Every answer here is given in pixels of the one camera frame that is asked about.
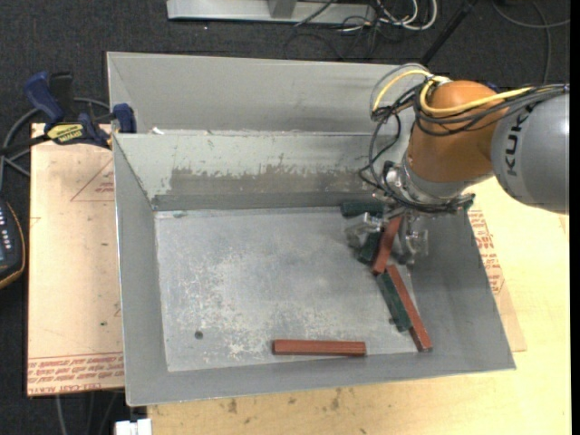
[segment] orange object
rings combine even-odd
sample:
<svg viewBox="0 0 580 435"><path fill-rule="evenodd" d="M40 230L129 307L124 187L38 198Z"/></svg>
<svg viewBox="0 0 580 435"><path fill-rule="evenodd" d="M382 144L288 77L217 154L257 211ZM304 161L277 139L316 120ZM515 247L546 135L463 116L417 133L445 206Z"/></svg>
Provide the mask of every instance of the orange object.
<svg viewBox="0 0 580 435"><path fill-rule="evenodd" d="M364 342L274 340L272 353L280 355L364 356Z"/></svg>

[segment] wooden stick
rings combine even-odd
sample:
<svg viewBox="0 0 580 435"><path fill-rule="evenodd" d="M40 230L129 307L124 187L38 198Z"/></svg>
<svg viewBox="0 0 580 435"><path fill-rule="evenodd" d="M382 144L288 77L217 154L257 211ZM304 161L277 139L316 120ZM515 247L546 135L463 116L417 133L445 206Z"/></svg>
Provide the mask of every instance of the wooden stick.
<svg viewBox="0 0 580 435"><path fill-rule="evenodd" d="M382 231L381 240L379 240L379 246L371 265L372 273L375 276L382 274L387 268L387 261L391 257L392 243L397 236L400 223L401 216L391 219L389 225Z"/></svg>
<svg viewBox="0 0 580 435"><path fill-rule="evenodd" d="M280 355L364 356L364 342L330 340L274 340L272 353Z"/></svg>

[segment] metal stand base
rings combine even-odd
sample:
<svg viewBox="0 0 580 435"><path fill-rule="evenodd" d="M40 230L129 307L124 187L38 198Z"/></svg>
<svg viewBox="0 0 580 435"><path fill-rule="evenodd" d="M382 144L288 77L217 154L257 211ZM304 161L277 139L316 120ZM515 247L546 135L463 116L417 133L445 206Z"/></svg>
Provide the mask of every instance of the metal stand base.
<svg viewBox="0 0 580 435"><path fill-rule="evenodd" d="M261 21L272 23L299 23L318 11L324 4L296 2L288 16L273 17L268 0L168 0L170 20L229 20ZM347 18L357 24L355 16L372 19L373 10L368 5L331 4L310 23L341 24Z"/></svg>

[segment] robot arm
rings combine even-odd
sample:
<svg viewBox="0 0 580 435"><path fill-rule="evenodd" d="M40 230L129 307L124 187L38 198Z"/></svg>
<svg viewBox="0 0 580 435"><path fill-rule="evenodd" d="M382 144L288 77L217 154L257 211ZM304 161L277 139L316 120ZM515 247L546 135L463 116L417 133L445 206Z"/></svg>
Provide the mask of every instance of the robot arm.
<svg viewBox="0 0 580 435"><path fill-rule="evenodd" d="M467 186L495 174L522 203L566 212L568 89L497 94L478 82L426 81L414 94L408 148L383 172L386 197L418 211L444 212L469 199L461 194Z"/></svg>

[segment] black carpet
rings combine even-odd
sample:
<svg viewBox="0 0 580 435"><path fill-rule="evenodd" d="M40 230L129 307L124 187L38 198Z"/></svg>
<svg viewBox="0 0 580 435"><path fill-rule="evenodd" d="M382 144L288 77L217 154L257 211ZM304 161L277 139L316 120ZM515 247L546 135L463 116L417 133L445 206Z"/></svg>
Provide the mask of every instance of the black carpet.
<svg viewBox="0 0 580 435"><path fill-rule="evenodd" d="M0 140L31 109L23 86L39 71L70 71L77 95L106 102L108 51L417 62L466 0L438 0L438 19L429 30L411 33L391 27L374 40L347 37L316 24L294 28L251 22L170 22L166 1L0 0ZM570 24L559 23L570 17L570 3L479 0L428 67L453 79L492 82L499 88L569 82ZM526 25L509 21L498 11ZM549 30L539 27L545 24L551 25ZM15 141L26 139L23 130ZM19 162L28 167L27 157ZM3 194L27 231L28 179L8 169ZM25 395L26 290L26 275L0 290L0 434L57 434L54 398ZM69 433L84 433L90 415L96 433L110 401L110 421L130 417L122 394L105 391L93 398L88 393L62 397ZM105 432L109 427L105 422Z"/></svg>

